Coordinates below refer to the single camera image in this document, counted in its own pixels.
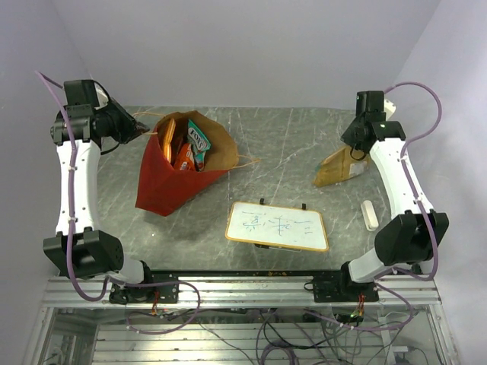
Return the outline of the teal Fox's candy packet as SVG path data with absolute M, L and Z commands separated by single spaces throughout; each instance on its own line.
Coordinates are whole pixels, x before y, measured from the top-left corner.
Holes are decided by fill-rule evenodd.
M 191 144 L 195 167 L 198 171 L 203 171 L 205 168 L 205 155 L 211 148 L 211 142 L 191 119 L 188 120 L 187 139 Z

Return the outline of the red paper bag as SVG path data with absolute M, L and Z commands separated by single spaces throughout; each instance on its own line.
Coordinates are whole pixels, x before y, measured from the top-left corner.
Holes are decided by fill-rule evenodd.
M 164 156 L 164 133 L 173 126 L 174 141 L 186 138 L 189 122 L 210 142 L 201 171 L 178 170 Z M 223 125 L 196 110 L 170 113 L 157 122 L 146 144 L 135 206 L 166 217 L 221 176 L 237 169 L 241 158 L 236 142 Z

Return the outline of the orange striped snack packet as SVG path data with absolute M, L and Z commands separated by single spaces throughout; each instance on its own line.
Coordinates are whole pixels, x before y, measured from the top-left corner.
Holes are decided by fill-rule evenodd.
M 174 119 L 170 119 L 166 125 L 164 133 L 161 139 L 161 150 L 165 160 L 168 163 L 172 161 L 172 147 L 171 143 L 173 140 L 174 132 L 176 129 L 176 122 Z

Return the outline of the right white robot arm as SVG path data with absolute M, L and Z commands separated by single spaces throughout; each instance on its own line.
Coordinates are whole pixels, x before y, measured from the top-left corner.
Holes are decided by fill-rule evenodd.
M 406 273 L 406 265 L 431 262 L 428 276 L 438 269 L 438 246 L 449 227 L 445 213 L 437 212 L 425 196 L 408 155 L 401 124 L 390 121 L 382 90 L 359 91 L 355 118 L 342 141 L 369 156 L 377 167 L 390 203 L 391 220 L 374 238 L 374 247 L 348 263 L 349 274 L 335 283 L 336 294 L 354 300 L 362 283 L 389 271 Z

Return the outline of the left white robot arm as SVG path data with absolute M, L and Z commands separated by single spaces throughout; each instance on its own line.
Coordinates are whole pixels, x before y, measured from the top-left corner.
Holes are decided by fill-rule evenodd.
M 102 230 L 97 174 L 106 154 L 103 140 L 128 144 L 149 131 L 130 116 L 106 89 L 91 79 L 66 81 L 66 102 L 50 129 L 61 169 L 61 206 L 55 235 L 43 242 L 47 258 L 70 279 L 108 275 L 129 283 L 138 302 L 154 296 L 144 262 L 129 258 L 120 240 Z

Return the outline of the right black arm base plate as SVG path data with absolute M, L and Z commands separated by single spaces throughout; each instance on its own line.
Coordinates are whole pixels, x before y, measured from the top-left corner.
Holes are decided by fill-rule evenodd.
M 359 300 L 374 303 L 379 300 L 374 284 L 357 284 L 338 278 L 313 278 L 304 284 L 304 289 L 313 294 L 315 303 L 357 303 Z

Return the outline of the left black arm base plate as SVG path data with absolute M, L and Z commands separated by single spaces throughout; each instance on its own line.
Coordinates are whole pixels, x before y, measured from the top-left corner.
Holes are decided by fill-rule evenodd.
M 151 283 L 141 285 L 112 284 L 109 302 L 128 305 L 142 303 L 176 303 L 179 295 L 177 278 L 172 274 L 153 274 Z

